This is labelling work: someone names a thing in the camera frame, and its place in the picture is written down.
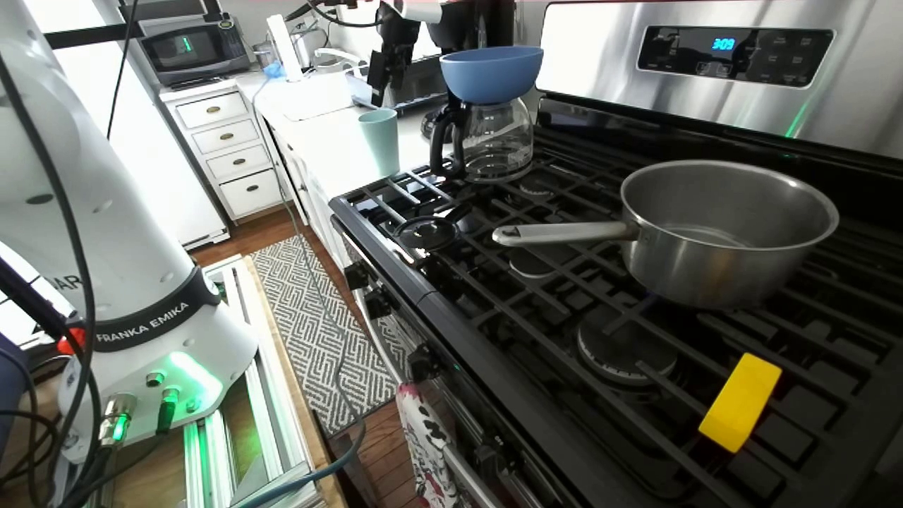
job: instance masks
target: microwave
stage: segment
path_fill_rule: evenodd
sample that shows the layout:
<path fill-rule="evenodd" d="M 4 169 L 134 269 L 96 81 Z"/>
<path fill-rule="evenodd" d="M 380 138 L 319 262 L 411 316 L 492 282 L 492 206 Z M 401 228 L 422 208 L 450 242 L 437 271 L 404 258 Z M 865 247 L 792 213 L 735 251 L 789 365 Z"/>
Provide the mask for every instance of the microwave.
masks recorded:
<path fill-rule="evenodd" d="M 192 18 L 183 24 L 169 19 L 140 29 L 140 49 L 164 89 L 192 89 L 250 69 L 234 19 L 206 24 Z"/>

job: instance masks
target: wooden floor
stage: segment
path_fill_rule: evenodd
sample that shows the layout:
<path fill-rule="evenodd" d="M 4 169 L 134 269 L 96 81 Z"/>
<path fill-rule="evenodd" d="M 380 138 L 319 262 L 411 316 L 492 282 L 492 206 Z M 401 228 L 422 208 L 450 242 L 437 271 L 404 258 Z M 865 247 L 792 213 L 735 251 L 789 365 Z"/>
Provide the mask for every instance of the wooden floor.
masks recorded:
<path fill-rule="evenodd" d="M 339 273 L 339 269 L 333 265 L 333 261 L 326 258 L 326 251 L 320 249 L 315 234 L 309 228 L 298 225 L 298 220 L 288 208 L 237 225 L 231 232 L 227 242 L 192 251 L 192 261 L 198 265 L 209 265 L 209 262 L 216 262 L 216 261 L 224 261 L 234 255 L 260 251 L 260 249 L 278 242 L 284 237 L 293 237 L 293 234 L 301 234 L 306 240 L 306 247 L 313 247 L 315 258 L 326 269 L 339 293 L 354 310 L 351 296 L 344 285 L 344 276 Z M 374 410 L 373 414 L 365 414 L 364 427 L 365 427 L 365 440 L 361 446 L 358 465 L 349 468 L 349 474 L 346 474 L 351 479 L 358 498 L 364 499 L 364 506 L 384 506 L 384 508 L 422 506 L 413 498 L 408 451 L 405 451 L 405 443 L 401 436 L 395 400 Z M 344 446 L 346 446 L 346 436 L 333 438 L 336 455 L 340 455 Z"/>

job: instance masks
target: stove control knob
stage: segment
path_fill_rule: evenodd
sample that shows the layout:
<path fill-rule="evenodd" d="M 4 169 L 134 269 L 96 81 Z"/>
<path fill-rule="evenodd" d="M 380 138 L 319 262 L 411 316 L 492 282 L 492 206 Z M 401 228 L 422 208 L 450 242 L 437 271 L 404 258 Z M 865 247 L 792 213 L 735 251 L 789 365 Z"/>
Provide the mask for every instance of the stove control knob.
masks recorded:
<path fill-rule="evenodd" d="M 365 262 L 358 261 L 344 269 L 344 280 L 346 280 L 349 292 L 358 292 L 373 282 L 373 271 Z"/>
<path fill-rule="evenodd" d="M 364 310 L 370 320 L 380 320 L 391 314 L 391 293 L 387 292 L 365 292 L 364 293 Z"/>

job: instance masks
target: pot handle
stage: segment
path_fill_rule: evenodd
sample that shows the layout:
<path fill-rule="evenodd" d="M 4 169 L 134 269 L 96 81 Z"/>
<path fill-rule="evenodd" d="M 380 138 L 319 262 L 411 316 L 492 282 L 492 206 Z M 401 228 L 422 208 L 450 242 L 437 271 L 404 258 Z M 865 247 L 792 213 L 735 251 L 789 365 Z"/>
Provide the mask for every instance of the pot handle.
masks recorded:
<path fill-rule="evenodd" d="M 543 242 L 587 242 L 587 240 L 634 240 L 628 224 L 511 224 L 491 232 L 499 247 L 543 247 Z"/>

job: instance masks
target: cabinet drawer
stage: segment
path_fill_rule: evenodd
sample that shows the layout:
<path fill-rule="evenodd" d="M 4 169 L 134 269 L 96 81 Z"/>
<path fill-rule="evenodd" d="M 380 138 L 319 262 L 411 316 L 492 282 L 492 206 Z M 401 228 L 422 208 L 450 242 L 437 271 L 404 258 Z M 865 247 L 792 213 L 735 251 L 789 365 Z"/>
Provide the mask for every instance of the cabinet drawer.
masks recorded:
<path fill-rule="evenodd" d="M 282 204 L 282 192 L 272 172 L 255 172 L 255 176 L 231 182 L 219 187 L 219 194 L 231 217 L 248 217 Z"/>
<path fill-rule="evenodd" d="M 255 142 L 255 131 L 250 121 L 237 121 L 237 125 L 224 125 L 216 131 L 206 131 L 206 134 L 193 134 L 192 135 L 200 153 L 216 153 L 216 149 L 227 149 L 227 146 L 240 146 L 248 142 Z"/>
<path fill-rule="evenodd" d="M 271 168 L 271 156 L 265 153 L 261 145 L 209 162 L 209 172 L 213 176 L 216 183 L 248 176 L 248 172 L 260 172 L 268 168 Z"/>
<path fill-rule="evenodd" d="M 248 114 L 248 107 L 246 107 L 240 94 L 213 96 L 213 100 L 206 100 L 206 103 L 178 104 L 174 107 L 174 115 L 181 120 L 181 125 L 185 131 L 216 125 L 216 121 L 224 121 L 224 120 L 237 120 L 241 114 Z"/>

